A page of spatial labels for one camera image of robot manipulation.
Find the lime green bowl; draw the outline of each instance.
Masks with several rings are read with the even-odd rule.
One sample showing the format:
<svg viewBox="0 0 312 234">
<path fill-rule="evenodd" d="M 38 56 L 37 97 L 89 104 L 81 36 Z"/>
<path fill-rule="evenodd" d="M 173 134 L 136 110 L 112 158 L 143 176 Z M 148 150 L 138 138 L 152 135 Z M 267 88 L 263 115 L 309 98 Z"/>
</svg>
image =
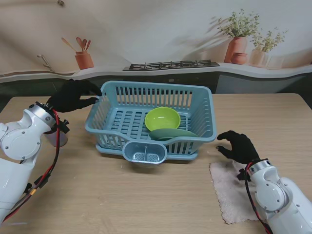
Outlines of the lime green bowl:
<svg viewBox="0 0 312 234">
<path fill-rule="evenodd" d="M 169 107 L 158 107 L 151 110 L 145 117 L 145 125 L 153 131 L 160 128 L 178 128 L 181 117 L 177 111 Z"/>
</svg>

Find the dark green plate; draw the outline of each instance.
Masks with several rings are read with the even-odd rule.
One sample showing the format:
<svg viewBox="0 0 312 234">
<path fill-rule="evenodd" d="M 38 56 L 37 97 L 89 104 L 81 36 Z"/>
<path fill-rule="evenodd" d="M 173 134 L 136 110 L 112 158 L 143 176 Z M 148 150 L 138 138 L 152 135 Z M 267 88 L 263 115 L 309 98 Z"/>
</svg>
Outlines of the dark green plate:
<svg viewBox="0 0 312 234">
<path fill-rule="evenodd" d="M 175 128 L 156 129 L 151 131 L 149 135 L 152 140 L 161 141 L 170 140 L 175 137 L 198 137 L 196 134 L 189 131 Z"/>
</svg>

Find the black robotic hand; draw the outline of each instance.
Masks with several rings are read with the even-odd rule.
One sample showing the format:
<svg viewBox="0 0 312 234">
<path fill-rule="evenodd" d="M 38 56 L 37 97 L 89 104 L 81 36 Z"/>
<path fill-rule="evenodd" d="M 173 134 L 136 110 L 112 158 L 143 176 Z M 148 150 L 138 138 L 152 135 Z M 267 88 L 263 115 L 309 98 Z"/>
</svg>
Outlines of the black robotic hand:
<svg viewBox="0 0 312 234">
<path fill-rule="evenodd" d="M 223 146 L 216 147 L 219 152 L 221 152 L 227 158 L 233 159 L 234 161 L 242 164 L 248 164 L 253 160 L 260 159 L 257 151 L 254 148 L 254 145 L 244 134 L 239 134 L 231 130 L 225 133 L 221 133 L 217 139 L 226 139 L 231 143 L 232 150 L 228 150 Z"/>
<path fill-rule="evenodd" d="M 92 92 L 102 96 L 101 90 L 88 80 L 73 80 L 66 82 L 60 91 L 52 95 L 47 104 L 58 112 L 70 112 L 76 109 L 95 104 L 98 99 L 91 97 L 89 99 L 80 99 L 81 95 Z"/>
</svg>

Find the gas stove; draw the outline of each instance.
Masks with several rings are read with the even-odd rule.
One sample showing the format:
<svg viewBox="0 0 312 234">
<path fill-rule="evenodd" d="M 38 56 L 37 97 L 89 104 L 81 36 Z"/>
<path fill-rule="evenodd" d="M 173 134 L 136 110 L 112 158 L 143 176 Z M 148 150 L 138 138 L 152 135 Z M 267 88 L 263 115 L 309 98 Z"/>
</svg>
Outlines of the gas stove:
<svg viewBox="0 0 312 234">
<path fill-rule="evenodd" d="M 123 71 L 157 71 L 179 68 L 197 68 L 197 67 L 218 67 L 220 66 L 216 62 L 209 60 L 200 61 L 179 61 L 179 62 L 153 62 L 142 64 L 131 64 L 130 67 L 125 67 Z"/>
</svg>

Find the towel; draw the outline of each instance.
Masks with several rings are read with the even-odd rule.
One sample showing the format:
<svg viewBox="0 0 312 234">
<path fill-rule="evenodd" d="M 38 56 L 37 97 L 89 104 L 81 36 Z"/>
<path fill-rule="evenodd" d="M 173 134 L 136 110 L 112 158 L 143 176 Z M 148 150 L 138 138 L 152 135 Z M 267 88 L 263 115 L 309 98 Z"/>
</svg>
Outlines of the towel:
<svg viewBox="0 0 312 234">
<path fill-rule="evenodd" d="M 227 224 L 258 220 L 248 199 L 245 182 L 239 181 L 239 170 L 246 165 L 235 162 L 215 162 L 210 164 L 210 173 L 214 182 L 214 189 L 218 197 L 222 217 Z M 249 182 L 249 189 L 253 195 L 255 184 Z"/>
</svg>

